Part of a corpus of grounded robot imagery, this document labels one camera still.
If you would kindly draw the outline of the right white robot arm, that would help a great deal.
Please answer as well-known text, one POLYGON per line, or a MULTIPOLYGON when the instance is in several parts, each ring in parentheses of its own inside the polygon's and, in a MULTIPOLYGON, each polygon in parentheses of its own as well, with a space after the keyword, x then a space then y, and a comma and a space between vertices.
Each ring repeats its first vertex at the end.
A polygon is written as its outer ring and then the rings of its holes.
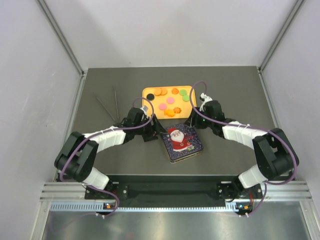
POLYGON ((226 118, 220 103, 211 98, 204 98, 200 107, 193 106, 185 124, 200 130, 209 128, 214 135, 254 151, 256 164, 224 187, 228 191, 228 202, 237 197, 245 198, 251 193, 252 187, 258 184, 273 184, 276 178, 289 171, 292 171, 292 175, 284 183, 295 178, 299 158, 280 128, 260 129, 226 118))

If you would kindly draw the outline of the metal tongs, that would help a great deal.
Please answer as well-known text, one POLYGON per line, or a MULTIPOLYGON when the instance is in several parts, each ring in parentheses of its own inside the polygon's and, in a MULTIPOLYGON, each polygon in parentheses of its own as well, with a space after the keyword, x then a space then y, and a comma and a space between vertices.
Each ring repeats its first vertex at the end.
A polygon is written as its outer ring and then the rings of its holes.
POLYGON ((118 99, 117 99, 117 91, 114 85, 112 85, 113 95, 114 95, 114 105, 115 105, 115 111, 116 111, 116 117, 114 117, 111 112, 108 110, 107 106, 104 104, 104 102, 101 100, 101 98, 93 92, 94 98, 97 100, 97 102, 101 105, 101 107, 106 111, 106 113, 111 117, 111 119, 118 123, 120 121, 120 114, 119 114, 119 107, 118 107, 118 99))

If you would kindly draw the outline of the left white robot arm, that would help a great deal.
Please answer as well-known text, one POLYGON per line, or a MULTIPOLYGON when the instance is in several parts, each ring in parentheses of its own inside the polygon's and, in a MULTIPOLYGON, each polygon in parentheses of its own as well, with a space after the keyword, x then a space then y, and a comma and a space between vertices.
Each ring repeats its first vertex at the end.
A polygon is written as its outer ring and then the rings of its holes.
POLYGON ((109 198, 114 187, 107 175, 94 168, 96 155, 110 147, 123 145, 135 136, 142 136, 144 142, 149 142, 165 135, 167 131, 157 117, 147 116, 147 109, 146 106, 133 107, 120 123, 101 131, 72 132, 54 161, 55 168, 78 183, 94 187, 102 198, 109 198))

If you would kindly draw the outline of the gold cookie tin box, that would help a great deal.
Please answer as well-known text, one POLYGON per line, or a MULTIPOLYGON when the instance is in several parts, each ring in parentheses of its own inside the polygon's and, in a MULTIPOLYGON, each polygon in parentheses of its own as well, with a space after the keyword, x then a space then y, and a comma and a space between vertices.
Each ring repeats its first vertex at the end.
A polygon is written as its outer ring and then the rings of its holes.
POLYGON ((168 152, 169 161, 171 164, 177 164, 180 162, 183 162, 185 160, 188 160, 190 158, 193 158, 197 155, 200 155, 203 151, 170 151, 168 152))

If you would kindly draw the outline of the gold tin lid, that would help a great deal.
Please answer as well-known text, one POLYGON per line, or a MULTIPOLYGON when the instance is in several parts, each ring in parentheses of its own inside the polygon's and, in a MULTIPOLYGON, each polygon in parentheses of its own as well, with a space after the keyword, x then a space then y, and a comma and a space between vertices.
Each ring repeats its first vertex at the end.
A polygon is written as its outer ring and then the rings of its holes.
POLYGON ((171 164, 194 157, 204 150, 196 130, 183 123, 167 127, 161 139, 171 164))

